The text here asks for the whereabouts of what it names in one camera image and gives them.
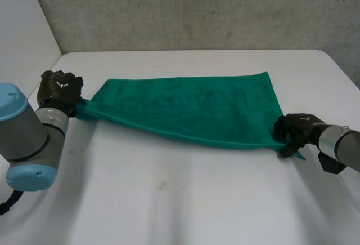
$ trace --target gray wall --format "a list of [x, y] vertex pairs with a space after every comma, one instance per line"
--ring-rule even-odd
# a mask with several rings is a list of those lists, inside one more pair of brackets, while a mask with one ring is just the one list
[[360, 86], [360, 0], [39, 0], [63, 54], [318, 49]]

